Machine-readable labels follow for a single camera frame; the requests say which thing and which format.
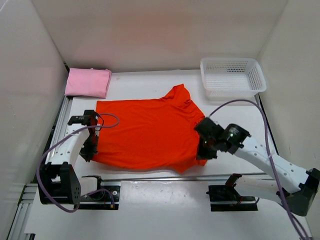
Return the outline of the orange t shirt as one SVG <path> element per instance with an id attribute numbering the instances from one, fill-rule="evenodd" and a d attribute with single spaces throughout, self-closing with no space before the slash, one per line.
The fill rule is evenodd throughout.
<path id="1" fill-rule="evenodd" d="M 97 163 L 178 173 L 207 163 L 197 159 L 200 137 L 194 130 L 205 115 L 183 84 L 158 99 L 98 101 L 96 112 L 113 125 L 99 133 Z"/>

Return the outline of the pink t shirt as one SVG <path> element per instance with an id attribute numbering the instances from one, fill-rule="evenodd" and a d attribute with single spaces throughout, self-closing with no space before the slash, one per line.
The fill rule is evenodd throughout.
<path id="1" fill-rule="evenodd" d="M 104 99 L 111 76 L 112 72 L 108 69 L 70 68 L 64 95 Z"/>

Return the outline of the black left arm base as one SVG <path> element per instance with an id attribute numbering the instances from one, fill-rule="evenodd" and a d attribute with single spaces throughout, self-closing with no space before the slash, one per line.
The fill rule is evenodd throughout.
<path id="1" fill-rule="evenodd" d="M 116 211 L 119 209 L 121 182 L 102 181 L 99 188 L 103 191 L 81 197 L 79 210 Z"/>

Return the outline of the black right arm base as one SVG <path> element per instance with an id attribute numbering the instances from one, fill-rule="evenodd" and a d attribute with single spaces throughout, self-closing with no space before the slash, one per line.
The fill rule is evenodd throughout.
<path id="1" fill-rule="evenodd" d="M 211 212 L 255 212 L 258 211 L 259 198 L 241 196 L 236 190 L 236 182 L 242 175 L 232 174 L 224 185 L 209 185 L 206 194 L 209 196 Z"/>

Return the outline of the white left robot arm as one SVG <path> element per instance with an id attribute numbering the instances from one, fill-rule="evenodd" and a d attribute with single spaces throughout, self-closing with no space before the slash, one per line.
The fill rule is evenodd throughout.
<path id="1" fill-rule="evenodd" d="M 72 116 L 66 128 L 67 140 L 54 148 L 53 156 L 39 167 L 39 177 L 48 194 L 59 204 L 77 205 L 83 196 L 100 200 L 105 188 L 101 177 L 89 175 L 77 177 L 76 161 L 79 157 L 90 162 L 97 154 L 99 136 L 96 133 L 99 115 L 94 110 L 85 110 L 83 115 Z"/>

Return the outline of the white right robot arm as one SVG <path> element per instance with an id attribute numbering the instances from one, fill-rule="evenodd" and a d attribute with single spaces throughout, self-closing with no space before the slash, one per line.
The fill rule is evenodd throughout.
<path id="1" fill-rule="evenodd" d="M 199 135 L 198 160 L 216 159 L 218 152 L 229 153 L 256 166 L 273 180 L 245 177 L 233 173 L 218 190 L 208 195 L 218 201 L 238 201 L 257 197 L 281 204 L 285 200 L 291 213 L 305 217 L 320 186 L 320 172 L 299 167 L 276 153 L 271 153 L 247 130 L 236 124 L 226 128 L 205 117 L 196 126 Z"/>

